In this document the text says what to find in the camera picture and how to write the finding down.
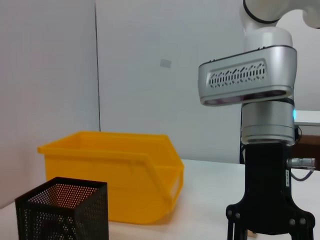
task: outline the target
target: white robot link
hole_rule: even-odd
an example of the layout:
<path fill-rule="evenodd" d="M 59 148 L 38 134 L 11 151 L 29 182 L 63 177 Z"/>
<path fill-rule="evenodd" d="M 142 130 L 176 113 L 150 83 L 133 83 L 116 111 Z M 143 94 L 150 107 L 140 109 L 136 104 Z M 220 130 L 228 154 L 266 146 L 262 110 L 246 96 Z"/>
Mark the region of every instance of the white robot link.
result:
<path fill-rule="evenodd" d="M 205 62 L 198 70 L 201 104 L 242 103 L 245 193 L 226 209 L 228 240 L 246 239 L 247 230 L 314 239 L 315 218 L 295 205 L 287 164 L 295 144 L 297 51 L 291 34 L 276 27 L 283 15 L 297 9 L 303 10 L 306 25 L 320 28 L 320 0 L 244 0 L 243 53 Z"/>

